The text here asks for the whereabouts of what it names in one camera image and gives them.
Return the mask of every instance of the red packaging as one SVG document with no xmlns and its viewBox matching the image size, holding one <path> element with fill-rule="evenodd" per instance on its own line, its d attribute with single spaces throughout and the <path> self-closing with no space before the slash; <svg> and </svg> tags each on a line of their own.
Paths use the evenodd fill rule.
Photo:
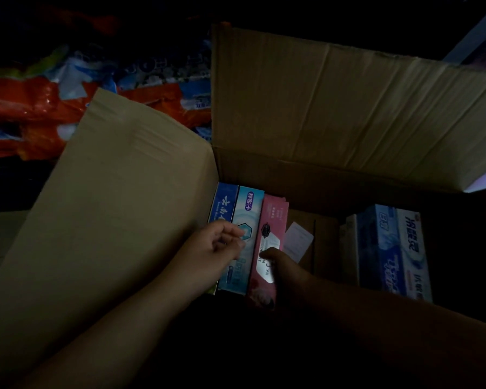
<svg viewBox="0 0 486 389">
<path fill-rule="evenodd" d="M 265 194 L 247 295 L 258 307 L 267 310 L 275 308 L 277 288 L 271 263 L 260 258 L 259 253 L 270 247 L 282 250 L 287 218 L 288 202 L 286 199 Z"/>
</svg>

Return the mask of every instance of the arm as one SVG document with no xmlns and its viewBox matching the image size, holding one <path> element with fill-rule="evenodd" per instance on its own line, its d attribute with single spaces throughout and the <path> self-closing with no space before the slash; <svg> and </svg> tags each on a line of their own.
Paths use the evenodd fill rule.
<svg viewBox="0 0 486 389">
<path fill-rule="evenodd" d="M 125 386 L 170 321 L 238 257 L 242 233 L 226 221 L 196 232 L 155 280 L 41 365 L 20 387 Z"/>
<path fill-rule="evenodd" d="M 427 386 L 486 387 L 485 323 L 430 303 L 318 279 L 277 249 L 261 256 L 275 262 L 279 297 L 337 324 L 387 365 Z"/>
</svg>

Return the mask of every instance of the open cardboard box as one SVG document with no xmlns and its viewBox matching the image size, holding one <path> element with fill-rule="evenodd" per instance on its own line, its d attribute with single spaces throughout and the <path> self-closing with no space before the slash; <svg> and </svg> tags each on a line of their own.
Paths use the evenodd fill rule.
<svg viewBox="0 0 486 389">
<path fill-rule="evenodd" d="M 486 71 L 219 26 L 212 146 L 98 91 L 0 268 L 0 376 L 151 278 L 218 180 L 285 196 L 335 278 L 337 218 L 418 210 L 434 301 L 486 321 Z"/>
</svg>

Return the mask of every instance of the purple label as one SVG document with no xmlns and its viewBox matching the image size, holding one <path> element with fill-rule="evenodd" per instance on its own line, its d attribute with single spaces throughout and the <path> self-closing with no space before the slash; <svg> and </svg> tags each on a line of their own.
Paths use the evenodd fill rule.
<svg viewBox="0 0 486 389">
<path fill-rule="evenodd" d="M 250 211 L 252 209 L 252 202 L 254 201 L 254 193 L 250 191 L 247 194 L 247 203 L 245 204 L 245 210 Z"/>
</svg>

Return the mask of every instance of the paper slip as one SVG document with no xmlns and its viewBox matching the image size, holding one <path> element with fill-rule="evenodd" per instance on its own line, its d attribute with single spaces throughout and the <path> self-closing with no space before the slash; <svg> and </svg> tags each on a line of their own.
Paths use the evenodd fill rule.
<svg viewBox="0 0 486 389">
<path fill-rule="evenodd" d="M 299 263 L 309 245 L 313 241 L 313 235 L 298 223 L 293 222 L 283 238 L 282 250 L 296 263 Z"/>
</svg>

